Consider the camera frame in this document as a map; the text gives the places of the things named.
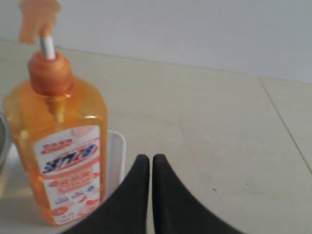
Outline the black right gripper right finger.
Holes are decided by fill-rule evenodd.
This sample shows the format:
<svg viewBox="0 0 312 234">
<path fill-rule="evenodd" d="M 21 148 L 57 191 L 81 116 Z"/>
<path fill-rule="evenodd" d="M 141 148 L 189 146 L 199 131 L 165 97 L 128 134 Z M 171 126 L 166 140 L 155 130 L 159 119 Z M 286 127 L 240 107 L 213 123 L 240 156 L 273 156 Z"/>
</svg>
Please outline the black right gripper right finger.
<svg viewBox="0 0 312 234">
<path fill-rule="evenodd" d="M 163 154 L 153 157 L 152 207 L 156 234 L 240 234 L 203 206 Z"/>
</svg>

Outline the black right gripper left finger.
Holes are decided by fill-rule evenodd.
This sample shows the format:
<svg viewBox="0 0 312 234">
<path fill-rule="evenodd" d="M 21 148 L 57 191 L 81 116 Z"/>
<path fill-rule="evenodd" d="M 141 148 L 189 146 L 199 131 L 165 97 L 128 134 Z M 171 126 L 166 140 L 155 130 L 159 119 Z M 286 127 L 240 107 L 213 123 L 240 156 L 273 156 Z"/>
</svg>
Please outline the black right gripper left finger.
<svg viewBox="0 0 312 234">
<path fill-rule="evenodd" d="M 150 161 L 138 155 L 123 182 L 94 212 L 64 234 L 145 234 Z"/>
</svg>

